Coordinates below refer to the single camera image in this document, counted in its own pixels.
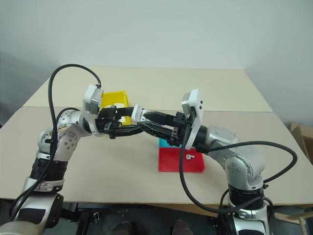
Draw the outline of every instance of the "yellow box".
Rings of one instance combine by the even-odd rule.
[[[114,105],[115,103],[123,103],[125,107],[128,107],[128,98],[126,95],[126,91],[103,93],[101,109],[103,109],[107,105]],[[126,121],[122,122],[123,125],[130,125],[131,124],[130,117],[125,117],[125,119]]]

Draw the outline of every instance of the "floor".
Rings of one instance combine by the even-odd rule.
[[[9,203],[1,201],[0,203],[0,224],[7,221],[7,211]],[[285,214],[297,214],[304,212],[298,207],[279,207],[276,212]],[[111,209],[101,220],[93,225],[90,225],[88,235],[109,235],[112,229],[122,221],[135,222],[140,225],[140,235],[169,235],[173,223],[177,219],[186,221],[192,229],[194,235],[215,235],[216,227],[213,227],[212,219],[207,216],[192,214],[181,211],[173,211],[161,208],[124,208]],[[269,222],[271,235],[300,235],[301,230],[299,225],[291,224],[276,219],[271,219]],[[69,222],[60,219],[58,225],[53,229],[47,229],[44,235],[74,235],[78,223]]]

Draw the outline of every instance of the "table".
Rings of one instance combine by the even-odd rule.
[[[120,70],[117,68],[98,67],[92,69],[97,74],[102,74],[104,71],[107,72],[107,70],[113,74],[118,74]],[[121,69],[125,73],[125,77],[128,74],[131,77],[135,77],[135,74],[141,74],[142,72],[142,69],[137,69],[139,72],[133,71],[133,73],[128,72],[129,70],[132,71],[133,69]],[[149,77],[149,69],[143,70],[142,74],[144,75],[141,74],[142,77]],[[199,78],[196,75],[199,73],[198,70],[158,71],[157,69],[152,69],[152,77],[156,71],[159,72],[159,75],[163,74],[163,79],[168,79],[168,73],[171,75],[175,73],[174,79],[176,79],[177,74],[189,73],[198,86],[204,83],[203,78],[212,80],[212,84],[216,84],[215,87],[213,85],[212,87],[219,90],[215,91],[215,94],[204,93],[203,100],[206,111],[203,115],[203,125],[216,125],[228,128],[237,133],[242,141],[273,141],[293,149],[299,157],[297,165],[282,177],[271,182],[265,194],[276,205],[313,204],[313,189],[309,186],[313,178],[313,166],[244,72],[240,70],[222,70],[219,72],[218,70],[208,70],[208,76],[203,75],[206,74],[206,71],[201,71],[203,76]],[[212,74],[220,73],[219,79],[216,76],[209,76],[211,72],[213,72]],[[234,74],[234,77],[239,78],[237,82],[232,81],[232,74]],[[69,76],[70,74],[65,72],[60,74],[55,80],[60,81],[62,78]],[[74,76],[73,74],[73,77],[77,79],[77,87],[74,90],[69,89],[67,91],[69,82],[62,80],[63,85],[60,85],[60,83],[58,85],[56,82],[54,91],[56,94],[59,89],[64,89],[67,97],[65,100],[66,106],[79,107],[78,102],[75,99],[71,99],[73,96],[78,96],[76,95],[76,90],[80,91],[79,89],[83,87],[83,82],[81,75],[75,74]],[[177,97],[178,101],[176,102],[179,103],[182,94],[178,95],[180,90],[171,89],[172,93],[168,95],[169,88],[164,85],[164,81],[161,81],[160,77],[162,76],[158,77],[162,86],[157,87],[156,85],[155,89],[149,91],[149,97],[158,94],[158,102],[155,99],[151,99],[149,104],[148,98],[146,98],[146,95],[143,95],[144,107],[155,108],[159,104],[162,112],[174,114],[176,104],[171,101],[165,101]],[[232,87],[228,87],[225,81],[229,81]],[[162,95],[159,95],[157,90],[163,86],[167,92],[162,92]],[[188,87],[185,87],[186,84],[182,83],[181,86],[182,90],[185,89],[184,92],[186,92],[188,89]],[[107,91],[117,90],[113,89],[113,85],[111,87],[111,83],[109,83],[108,87],[110,90],[106,89]],[[147,92],[144,87],[144,85],[141,86],[140,90]],[[233,91],[237,88],[240,90],[242,87],[252,89],[254,92],[250,93],[247,91],[245,94],[234,95]],[[139,101],[139,95],[136,93],[139,91],[136,91],[136,89],[137,87],[131,85],[126,89],[131,104]],[[1,198],[15,198],[21,192],[24,179],[29,175],[34,162],[38,136],[43,130],[51,126],[44,90],[46,91],[45,85],[0,129]],[[215,97],[217,93],[228,90],[231,93],[230,96],[220,95],[220,98]],[[63,95],[63,92],[58,91],[57,94],[55,105],[61,106],[62,100],[60,96],[61,94]],[[214,97],[219,105],[211,101]],[[235,106],[232,108],[237,109],[237,111],[227,111],[227,109],[230,109],[230,103]],[[65,105],[56,108],[56,113],[63,107]],[[208,111],[210,107],[214,107],[214,111]],[[289,153],[280,149],[266,146],[257,147],[264,153],[267,161],[267,166],[263,171],[264,178],[281,170],[291,161]],[[61,191],[61,194],[65,197],[65,201],[70,202],[141,203],[210,214],[192,205],[183,192],[178,173],[158,172],[157,154],[157,139],[146,133],[131,137],[120,137],[115,140],[94,136],[82,138],[69,161],[65,174],[64,189]],[[200,174],[186,173],[186,182],[197,199],[204,204],[217,206],[221,194],[227,189],[226,177],[217,162],[209,157],[205,157],[204,160],[205,171]]]

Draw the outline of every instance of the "cardboard box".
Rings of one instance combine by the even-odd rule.
[[[313,127],[292,122],[291,133],[305,156],[313,164]]]

